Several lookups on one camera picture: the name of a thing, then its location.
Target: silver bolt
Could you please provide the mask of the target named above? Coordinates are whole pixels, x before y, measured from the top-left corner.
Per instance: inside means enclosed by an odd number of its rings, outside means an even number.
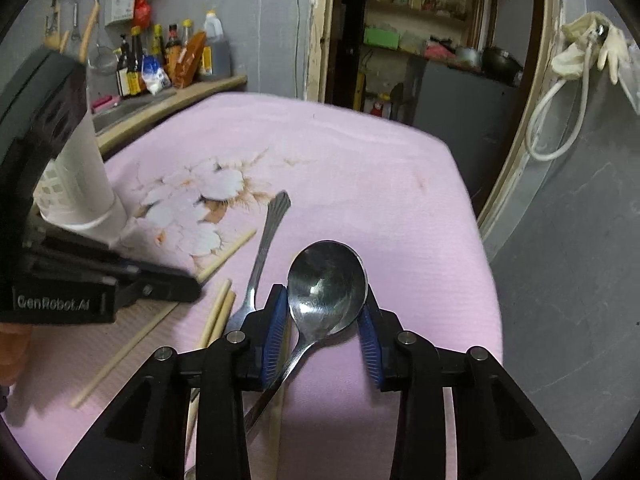
[[[169,357],[174,354],[174,349],[169,346],[163,346],[159,348],[154,353],[154,357],[158,359],[158,361],[166,361]]]
[[[489,358],[489,352],[481,346],[474,346],[470,351],[471,357],[476,361],[484,361]]]
[[[233,330],[233,332],[229,332],[226,335],[226,340],[235,345],[244,341],[245,337],[244,332],[241,330]]]
[[[403,345],[412,345],[418,341],[418,337],[413,333],[405,330],[398,334],[398,342]]]

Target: wooden counter edge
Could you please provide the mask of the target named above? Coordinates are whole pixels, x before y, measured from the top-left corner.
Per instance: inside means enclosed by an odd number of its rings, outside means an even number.
[[[218,92],[243,85],[246,81],[246,75],[236,75],[220,81],[194,83],[185,89],[178,90],[175,95],[140,110],[139,113],[116,124],[113,128],[96,137],[100,153],[104,154],[111,151],[119,144],[126,142],[141,129],[174,112],[187,108]]]

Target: red plastic bag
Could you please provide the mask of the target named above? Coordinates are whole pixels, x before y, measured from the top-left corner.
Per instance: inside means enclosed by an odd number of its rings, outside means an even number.
[[[133,25],[147,28],[151,24],[151,5],[146,0],[136,0],[133,7]]]

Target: white plastic container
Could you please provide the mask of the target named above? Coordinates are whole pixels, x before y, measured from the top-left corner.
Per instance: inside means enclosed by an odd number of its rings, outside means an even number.
[[[200,81],[216,81],[231,76],[231,51],[229,42],[222,30],[222,23],[216,16],[215,10],[207,12],[202,27],[207,35],[198,79]]]
[[[107,179],[89,112],[47,164],[33,197],[53,225],[106,244],[120,236],[127,213]]]

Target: plastic jug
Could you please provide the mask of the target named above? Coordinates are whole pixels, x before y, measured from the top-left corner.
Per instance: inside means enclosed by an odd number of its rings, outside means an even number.
[[[207,35],[198,79],[200,81],[216,81],[231,76],[231,52],[229,42],[222,31],[222,23],[215,10],[207,12],[202,27]]]

